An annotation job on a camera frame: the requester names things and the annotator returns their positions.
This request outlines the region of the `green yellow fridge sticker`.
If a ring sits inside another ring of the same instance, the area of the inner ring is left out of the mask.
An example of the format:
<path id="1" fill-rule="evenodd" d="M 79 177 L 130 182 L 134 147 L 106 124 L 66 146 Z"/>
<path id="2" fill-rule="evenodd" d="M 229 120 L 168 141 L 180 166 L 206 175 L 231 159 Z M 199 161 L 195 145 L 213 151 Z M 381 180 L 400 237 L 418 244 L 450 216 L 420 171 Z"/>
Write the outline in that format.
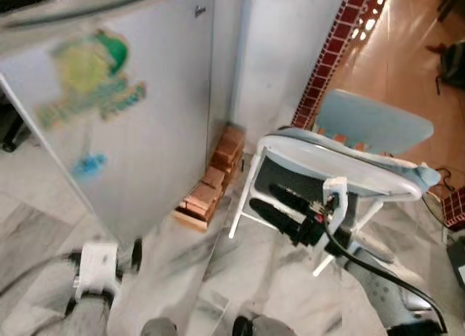
<path id="1" fill-rule="evenodd" d="M 61 97 L 34 109 L 42 129 L 62 127 L 73 118 L 97 114 L 110 122 L 146 99 L 145 82 L 132 82 L 126 67 L 130 43 L 105 29 L 59 44 L 50 52 Z"/>

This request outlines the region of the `red clay brick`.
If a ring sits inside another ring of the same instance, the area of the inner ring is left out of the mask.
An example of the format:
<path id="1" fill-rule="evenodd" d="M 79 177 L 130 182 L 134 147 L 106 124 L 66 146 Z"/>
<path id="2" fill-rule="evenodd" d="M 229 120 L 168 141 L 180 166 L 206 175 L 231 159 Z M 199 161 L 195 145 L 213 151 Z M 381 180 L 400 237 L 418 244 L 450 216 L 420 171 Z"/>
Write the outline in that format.
<path id="1" fill-rule="evenodd" d="M 232 183 L 241 172 L 242 159 L 235 159 L 235 163 L 229 167 L 207 167 L 205 174 L 201 177 L 201 183 L 217 189 L 220 193 L 225 193 L 226 187 Z"/>
<path id="2" fill-rule="evenodd" d="M 202 220 L 202 222 L 209 223 L 215 207 L 212 207 L 210 204 L 203 203 L 199 199 L 193 199 L 188 196 L 182 200 L 182 203 L 180 203 L 175 210 L 188 217 L 194 217 L 196 220 Z"/>
<path id="3" fill-rule="evenodd" d="M 242 151 L 245 143 L 245 131 L 239 127 L 228 124 L 222 131 L 222 136 L 216 147 L 211 163 L 217 169 L 231 167 L 235 163 L 235 157 Z"/>
<path id="4" fill-rule="evenodd" d="M 186 205 L 209 209 L 219 201 L 220 197 L 222 197 L 222 190 L 209 184 L 199 183 L 188 196 L 184 197 L 183 201 Z"/>

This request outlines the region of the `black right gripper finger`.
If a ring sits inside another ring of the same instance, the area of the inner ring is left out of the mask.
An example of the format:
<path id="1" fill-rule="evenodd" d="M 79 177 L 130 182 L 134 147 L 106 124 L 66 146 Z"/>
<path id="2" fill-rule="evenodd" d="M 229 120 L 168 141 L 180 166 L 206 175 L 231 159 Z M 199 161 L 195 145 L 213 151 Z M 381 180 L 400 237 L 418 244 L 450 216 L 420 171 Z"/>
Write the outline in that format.
<path id="1" fill-rule="evenodd" d="M 272 194 L 272 197 L 277 199 L 281 204 L 302 215 L 317 214 L 316 209 L 312 206 L 309 200 L 306 200 L 303 196 L 300 196 L 298 193 L 282 186 L 281 184 L 270 184 L 270 194 Z"/>
<path id="2" fill-rule="evenodd" d="M 293 220 L 288 214 L 282 210 L 276 209 L 272 204 L 261 199 L 250 199 L 249 206 L 255 210 L 265 222 L 272 224 L 272 227 L 275 227 L 280 233 L 288 236 L 290 240 L 300 240 L 300 223 Z"/>

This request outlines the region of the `silver white fridge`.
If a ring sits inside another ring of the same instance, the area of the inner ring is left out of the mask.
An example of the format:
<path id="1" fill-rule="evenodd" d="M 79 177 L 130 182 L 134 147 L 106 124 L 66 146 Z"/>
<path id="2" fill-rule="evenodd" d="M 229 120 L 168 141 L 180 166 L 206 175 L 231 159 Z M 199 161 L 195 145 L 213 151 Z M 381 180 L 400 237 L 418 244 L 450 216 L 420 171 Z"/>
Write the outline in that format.
<path id="1" fill-rule="evenodd" d="M 70 186 L 114 239 L 146 236 L 205 173 L 228 123 L 211 101 L 215 0 L 51 0 L 0 15 L 0 89 Z M 50 52 L 105 29 L 130 43 L 126 72 L 145 100 L 103 122 L 97 114 L 42 129 L 34 109 L 60 99 Z M 100 175 L 70 170 L 88 153 L 108 158 Z"/>

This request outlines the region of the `black appliance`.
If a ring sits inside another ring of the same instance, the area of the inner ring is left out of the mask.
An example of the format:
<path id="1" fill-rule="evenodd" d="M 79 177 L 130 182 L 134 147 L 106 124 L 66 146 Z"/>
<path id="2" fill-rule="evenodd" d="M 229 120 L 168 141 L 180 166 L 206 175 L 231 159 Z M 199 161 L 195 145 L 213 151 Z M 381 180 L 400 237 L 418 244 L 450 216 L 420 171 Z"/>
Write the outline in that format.
<path id="1" fill-rule="evenodd" d="M 11 116 L 6 132 L 0 133 L 0 148 L 7 153 L 14 153 L 17 148 L 31 136 L 19 110 L 10 99 L 0 92 L 0 118 Z"/>

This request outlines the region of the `small blue fridge sticker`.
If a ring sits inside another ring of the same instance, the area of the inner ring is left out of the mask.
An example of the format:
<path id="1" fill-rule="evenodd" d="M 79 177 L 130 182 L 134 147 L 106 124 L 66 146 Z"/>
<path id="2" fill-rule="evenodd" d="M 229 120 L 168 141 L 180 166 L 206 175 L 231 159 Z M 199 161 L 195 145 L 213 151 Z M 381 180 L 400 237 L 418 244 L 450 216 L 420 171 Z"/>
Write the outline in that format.
<path id="1" fill-rule="evenodd" d="M 100 175 L 105 169 L 108 158 L 102 153 L 88 153 L 77 159 L 70 170 L 70 176 L 77 182 L 86 182 Z"/>

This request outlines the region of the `black bag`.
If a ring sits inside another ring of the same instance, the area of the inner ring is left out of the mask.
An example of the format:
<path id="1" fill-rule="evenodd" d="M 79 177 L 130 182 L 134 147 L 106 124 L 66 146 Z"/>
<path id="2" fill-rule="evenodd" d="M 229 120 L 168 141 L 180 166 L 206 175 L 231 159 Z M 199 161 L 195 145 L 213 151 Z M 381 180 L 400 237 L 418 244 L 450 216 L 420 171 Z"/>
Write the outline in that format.
<path id="1" fill-rule="evenodd" d="M 435 77 L 438 95 L 441 94 L 440 83 L 465 90 L 464 48 L 465 41 L 426 47 L 427 50 L 440 56 L 439 73 Z"/>

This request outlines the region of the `black power adapter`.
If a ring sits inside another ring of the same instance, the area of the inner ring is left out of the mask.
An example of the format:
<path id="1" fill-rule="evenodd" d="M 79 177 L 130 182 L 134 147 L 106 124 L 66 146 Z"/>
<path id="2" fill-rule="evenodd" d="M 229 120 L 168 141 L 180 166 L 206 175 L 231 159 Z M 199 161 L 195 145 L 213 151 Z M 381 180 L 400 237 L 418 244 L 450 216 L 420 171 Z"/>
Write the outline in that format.
<path id="1" fill-rule="evenodd" d="M 446 246 L 446 255 L 449 257 L 458 285 L 464 289 L 463 267 L 465 266 L 465 239 L 464 236 L 454 239 Z"/>

